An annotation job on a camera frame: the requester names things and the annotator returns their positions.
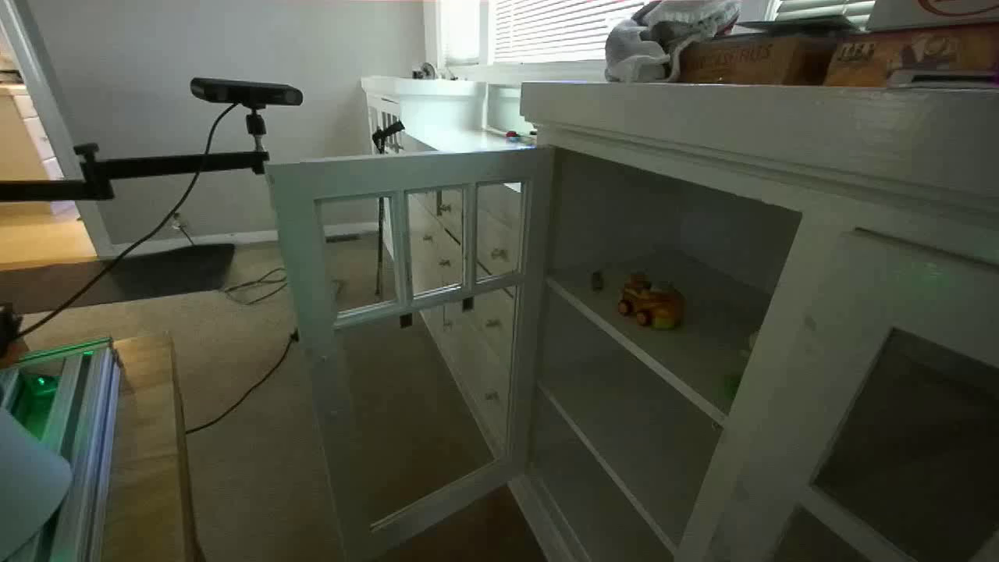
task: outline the box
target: box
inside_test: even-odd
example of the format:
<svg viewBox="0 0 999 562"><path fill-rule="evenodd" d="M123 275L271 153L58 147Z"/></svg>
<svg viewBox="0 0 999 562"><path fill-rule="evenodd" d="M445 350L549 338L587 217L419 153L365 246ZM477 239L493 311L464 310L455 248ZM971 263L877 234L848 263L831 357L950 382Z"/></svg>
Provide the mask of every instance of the box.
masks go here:
<svg viewBox="0 0 999 562"><path fill-rule="evenodd" d="M865 34L841 42L833 87L884 87L893 71L999 71L999 26Z"/></svg>
<svg viewBox="0 0 999 562"><path fill-rule="evenodd" d="M999 0L877 0L868 31L999 21Z"/></svg>
<svg viewBox="0 0 999 562"><path fill-rule="evenodd" d="M717 36L683 50L677 80L821 84L833 54L833 36Z"/></svg>

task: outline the glass cabinet door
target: glass cabinet door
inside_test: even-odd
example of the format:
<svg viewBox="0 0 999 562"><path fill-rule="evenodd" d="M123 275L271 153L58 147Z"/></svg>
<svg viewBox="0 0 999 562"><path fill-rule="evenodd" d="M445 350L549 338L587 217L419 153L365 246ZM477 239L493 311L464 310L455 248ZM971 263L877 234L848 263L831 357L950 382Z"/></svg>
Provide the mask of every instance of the glass cabinet door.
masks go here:
<svg viewBox="0 0 999 562"><path fill-rule="evenodd" d="M999 268L848 234L716 560L993 560Z"/></svg>

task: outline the carpet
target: carpet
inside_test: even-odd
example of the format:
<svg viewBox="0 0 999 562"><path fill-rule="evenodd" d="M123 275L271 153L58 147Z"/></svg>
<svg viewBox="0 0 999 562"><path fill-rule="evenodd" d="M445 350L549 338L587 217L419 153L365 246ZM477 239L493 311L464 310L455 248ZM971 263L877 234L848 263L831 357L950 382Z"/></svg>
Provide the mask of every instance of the carpet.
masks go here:
<svg viewBox="0 0 999 562"><path fill-rule="evenodd" d="M104 281L96 281L78 298L78 307L220 291L224 284L232 255L235 255L232 243L135 255L119 263ZM78 263L78 264L0 272L0 301L13 301L17 311L55 310L78 287L84 287L104 264L105 263Z"/></svg>

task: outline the cabinet top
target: cabinet top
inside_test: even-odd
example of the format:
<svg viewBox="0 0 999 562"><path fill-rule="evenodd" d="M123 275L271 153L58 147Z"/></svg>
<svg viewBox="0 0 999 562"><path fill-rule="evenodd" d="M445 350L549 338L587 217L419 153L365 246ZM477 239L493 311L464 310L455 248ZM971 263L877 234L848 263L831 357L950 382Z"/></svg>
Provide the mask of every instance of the cabinet top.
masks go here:
<svg viewBox="0 0 999 562"><path fill-rule="evenodd" d="M599 138L999 211L999 87L524 84L522 105L557 147Z"/></svg>

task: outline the cabinet shelf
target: cabinet shelf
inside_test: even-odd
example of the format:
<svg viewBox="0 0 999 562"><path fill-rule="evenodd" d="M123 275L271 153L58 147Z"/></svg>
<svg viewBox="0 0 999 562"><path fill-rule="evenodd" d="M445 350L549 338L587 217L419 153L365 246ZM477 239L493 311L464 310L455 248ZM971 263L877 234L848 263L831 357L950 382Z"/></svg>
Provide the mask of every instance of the cabinet shelf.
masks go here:
<svg viewBox="0 0 999 562"><path fill-rule="evenodd" d="M580 560L673 560L580 443L541 448L532 475Z"/></svg>
<svg viewBox="0 0 999 562"><path fill-rule="evenodd" d="M593 272L604 272L605 276L599 292L590 287ZM687 296L687 319L681 327L650 330L617 311L617 296L630 272L668 281ZM716 425L723 425L731 407L723 386L727 377L741 377L747 368L750 341L766 311L762 292L677 248L658 248L615 264L559 272L549 276L549 287L647 368L664 377Z"/></svg>
<svg viewBox="0 0 999 562"><path fill-rule="evenodd" d="M717 425L630 359L571 365L542 377L542 391L673 548L710 471Z"/></svg>

